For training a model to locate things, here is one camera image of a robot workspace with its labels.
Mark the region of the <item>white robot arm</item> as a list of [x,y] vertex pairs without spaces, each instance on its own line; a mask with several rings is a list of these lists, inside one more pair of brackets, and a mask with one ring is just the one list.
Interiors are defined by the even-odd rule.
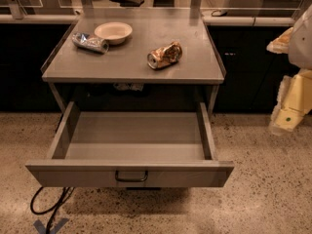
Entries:
[[287,54],[289,62],[299,68],[294,77],[283,78],[271,114],[269,129],[280,136],[292,132],[312,110],[312,6],[266,50]]

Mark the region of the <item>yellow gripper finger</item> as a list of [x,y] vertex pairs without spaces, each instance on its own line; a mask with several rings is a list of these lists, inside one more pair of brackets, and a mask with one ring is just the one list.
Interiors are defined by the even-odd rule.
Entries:
[[290,27],[284,31],[279,37],[271,41],[266,50],[274,54],[287,54],[289,52],[290,39],[293,33],[293,28]]
[[285,76],[271,114],[270,132],[276,136],[292,132],[311,110],[312,71],[301,69],[294,77]]

